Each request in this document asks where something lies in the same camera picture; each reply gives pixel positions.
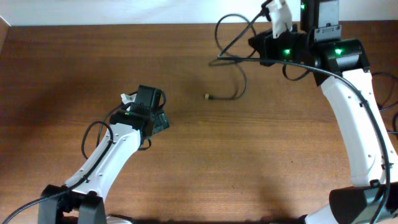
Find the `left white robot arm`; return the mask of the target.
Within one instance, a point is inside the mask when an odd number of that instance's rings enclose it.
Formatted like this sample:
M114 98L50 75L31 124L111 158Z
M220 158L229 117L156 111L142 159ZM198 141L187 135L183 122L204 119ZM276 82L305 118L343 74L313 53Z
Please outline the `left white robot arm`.
M63 186L48 185L46 200L39 206L39 223L132 223L130 218L107 216L106 196L127 160L143 144L169 127L163 107L165 93L141 85L133 95L123 94L122 103L91 156Z

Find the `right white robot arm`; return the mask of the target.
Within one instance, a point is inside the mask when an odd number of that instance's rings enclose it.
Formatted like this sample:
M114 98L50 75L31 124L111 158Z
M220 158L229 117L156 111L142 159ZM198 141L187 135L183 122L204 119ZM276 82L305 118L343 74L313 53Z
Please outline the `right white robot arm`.
M397 153L377 106L362 43L341 37L338 1L302 1L300 24L284 0L266 1L272 28L250 38L260 63L299 65L313 73L335 114L351 171L351 186L330 192L328 204L299 223L376 223L397 216Z

